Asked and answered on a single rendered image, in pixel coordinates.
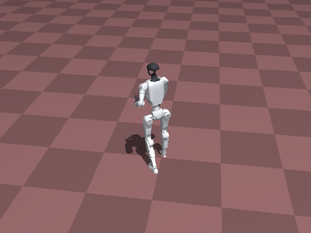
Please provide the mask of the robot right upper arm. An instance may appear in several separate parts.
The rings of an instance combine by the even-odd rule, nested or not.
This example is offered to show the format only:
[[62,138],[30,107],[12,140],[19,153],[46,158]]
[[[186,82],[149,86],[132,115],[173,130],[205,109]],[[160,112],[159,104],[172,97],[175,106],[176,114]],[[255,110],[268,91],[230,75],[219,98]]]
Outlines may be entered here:
[[168,91],[168,83],[169,83],[169,81],[168,81],[168,79],[165,78],[165,77],[162,77],[162,79],[163,79],[163,81],[164,81],[164,94],[165,94],[165,93],[167,93],[167,91]]

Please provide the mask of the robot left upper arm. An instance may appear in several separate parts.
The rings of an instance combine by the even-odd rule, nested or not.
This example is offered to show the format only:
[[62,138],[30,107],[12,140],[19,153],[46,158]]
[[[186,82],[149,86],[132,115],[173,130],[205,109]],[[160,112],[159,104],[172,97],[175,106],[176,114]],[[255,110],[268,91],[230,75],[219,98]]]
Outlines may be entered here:
[[138,106],[141,106],[141,107],[144,106],[144,104],[145,104],[145,102],[144,102],[145,90],[147,90],[147,88],[148,88],[147,82],[139,85],[139,105]]

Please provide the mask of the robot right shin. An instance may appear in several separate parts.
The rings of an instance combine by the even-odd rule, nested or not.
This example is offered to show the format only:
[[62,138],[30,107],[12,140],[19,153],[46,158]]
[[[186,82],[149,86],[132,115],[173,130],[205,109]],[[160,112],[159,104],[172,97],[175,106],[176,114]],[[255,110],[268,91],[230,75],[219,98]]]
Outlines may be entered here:
[[168,139],[164,140],[161,138],[161,145],[162,145],[162,155],[164,156],[164,154],[166,155],[166,149],[168,147],[168,143],[169,143],[169,133],[168,134]]

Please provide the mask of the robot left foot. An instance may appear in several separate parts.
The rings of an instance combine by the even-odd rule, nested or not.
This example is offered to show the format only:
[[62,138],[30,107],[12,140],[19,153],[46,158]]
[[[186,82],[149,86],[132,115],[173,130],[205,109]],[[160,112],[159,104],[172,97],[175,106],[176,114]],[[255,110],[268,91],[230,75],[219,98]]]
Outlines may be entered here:
[[155,174],[158,173],[158,169],[157,169],[156,167],[153,169],[152,163],[149,163],[148,166],[149,166],[149,168],[153,171],[153,173],[155,173]]

